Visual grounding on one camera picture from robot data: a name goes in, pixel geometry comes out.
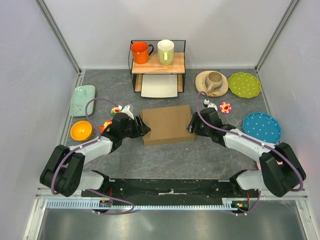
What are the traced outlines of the brown cardboard paper box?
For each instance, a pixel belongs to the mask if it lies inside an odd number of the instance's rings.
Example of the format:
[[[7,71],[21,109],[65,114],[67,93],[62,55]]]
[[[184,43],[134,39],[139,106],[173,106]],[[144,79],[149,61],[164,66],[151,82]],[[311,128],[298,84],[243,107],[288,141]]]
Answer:
[[[150,128],[143,137],[145,146],[194,141],[196,135],[188,132],[192,120],[189,105],[143,109],[142,121]]]

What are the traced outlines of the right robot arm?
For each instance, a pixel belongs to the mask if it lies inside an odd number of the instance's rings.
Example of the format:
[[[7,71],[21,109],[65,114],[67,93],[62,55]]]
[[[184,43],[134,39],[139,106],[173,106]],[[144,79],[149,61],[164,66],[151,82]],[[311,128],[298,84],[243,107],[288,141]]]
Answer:
[[[260,170],[242,170],[230,178],[229,191],[235,197],[242,196],[247,190],[267,189],[280,198],[304,187],[306,173],[291,146],[285,142],[263,142],[233,125],[223,124],[213,107],[194,112],[187,130],[259,163]]]

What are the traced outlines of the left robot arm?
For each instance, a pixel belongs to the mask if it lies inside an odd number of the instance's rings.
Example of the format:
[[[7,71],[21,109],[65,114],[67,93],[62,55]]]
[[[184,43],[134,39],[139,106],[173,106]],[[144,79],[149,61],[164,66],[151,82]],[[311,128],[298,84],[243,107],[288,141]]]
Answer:
[[[70,197],[78,188],[83,176],[85,162],[117,150],[124,139],[135,139],[151,131],[139,115],[117,113],[109,126],[91,141],[67,147],[57,145],[45,165],[39,181],[51,189],[54,195]]]

